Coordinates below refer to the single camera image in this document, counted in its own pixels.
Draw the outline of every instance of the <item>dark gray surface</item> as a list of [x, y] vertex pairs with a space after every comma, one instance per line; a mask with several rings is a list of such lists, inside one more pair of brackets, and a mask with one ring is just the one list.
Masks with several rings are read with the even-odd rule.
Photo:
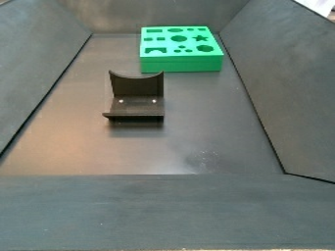
[[249, 0], [59, 0], [94, 33], [135, 33], [146, 25], [207, 25], [219, 32]]
[[55, 1], [0, 7], [0, 152], [91, 33]]
[[335, 25], [253, 0], [222, 37], [286, 171], [335, 181]]
[[0, 178], [0, 250], [335, 248], [335, 186], [293, 176]]
[[219, 73], [166, 74], [161, 127], [115, 127], [101, 115], [109, 70], [141, 75], [137, 35], [91, 39], [2, 159], [2, 176], [282, 174], [230, 57]]

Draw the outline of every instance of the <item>green foam block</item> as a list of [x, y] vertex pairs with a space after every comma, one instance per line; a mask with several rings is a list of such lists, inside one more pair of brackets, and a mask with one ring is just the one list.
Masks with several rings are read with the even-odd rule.
[[142, 28], [142, 73], [221, 71], [225, 52], [206, 26]]

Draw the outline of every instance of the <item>black holder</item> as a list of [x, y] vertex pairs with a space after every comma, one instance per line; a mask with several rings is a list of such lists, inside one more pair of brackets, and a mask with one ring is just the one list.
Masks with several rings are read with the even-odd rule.
[[103, 116], [115, 119], [165, 118], [165, 72], [150, 77], [127, 77], [110, 73], [114, 93], [111, 108]]

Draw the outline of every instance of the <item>circular hole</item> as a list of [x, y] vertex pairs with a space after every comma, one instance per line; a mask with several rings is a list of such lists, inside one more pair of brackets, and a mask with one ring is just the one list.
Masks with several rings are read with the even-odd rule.
[[167, 31], [170, 31], [170, 32], [183, 32], [183, 29], [179, 28], [179, 27], [175, 27], [175, 28], [170, 28]]
[[173, 38], [171, 38], [173, 41], [175, 42], [183, 42], [187, 40], [187, 37], [183, 36], [183, 35], [175, 35]]
[[203, 51], [203, 52], [211, 52], [215, 50], [215, 48], [210, 45], [199, 45], [197, 46], [198, 51]]

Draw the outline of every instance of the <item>bin floor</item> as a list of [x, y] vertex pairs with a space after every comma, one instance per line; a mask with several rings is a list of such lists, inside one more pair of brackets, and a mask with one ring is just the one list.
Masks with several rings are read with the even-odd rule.
[[282, 174], [229, 55], [221, 72], [166, 74], [163, 125], [114, 125], [102, 116], [109, 70], [141, 75], [139, 62], [138, 35], [93, 37], [2, 158], [0, 176]]

